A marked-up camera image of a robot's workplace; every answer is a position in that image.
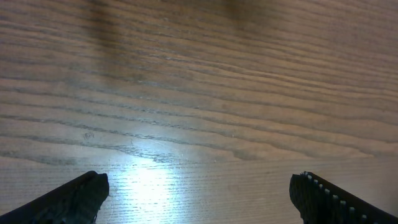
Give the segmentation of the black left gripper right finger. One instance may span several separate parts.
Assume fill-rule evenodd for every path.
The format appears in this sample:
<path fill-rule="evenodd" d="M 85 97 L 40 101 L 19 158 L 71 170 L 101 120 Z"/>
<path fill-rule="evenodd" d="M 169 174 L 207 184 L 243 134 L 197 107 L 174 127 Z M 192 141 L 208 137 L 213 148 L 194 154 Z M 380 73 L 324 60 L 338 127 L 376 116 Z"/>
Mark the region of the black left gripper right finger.
<path fill-rule="evenodd" d="M 292 175 L 289 195 L 304 224 L 397 224 L 397 217 L 312 172 Z"/>

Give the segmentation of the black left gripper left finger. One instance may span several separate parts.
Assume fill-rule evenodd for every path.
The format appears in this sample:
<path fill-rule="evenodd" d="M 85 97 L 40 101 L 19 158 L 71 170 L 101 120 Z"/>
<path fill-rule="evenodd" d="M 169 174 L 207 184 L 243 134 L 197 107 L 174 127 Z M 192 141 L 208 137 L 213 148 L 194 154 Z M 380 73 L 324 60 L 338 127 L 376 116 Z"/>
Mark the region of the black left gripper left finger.
<path fill-rule="evenodd" d="M 1 223 L 93 224 L 108 195 L 107 174 L 92 170 L 1 215 Z"/>

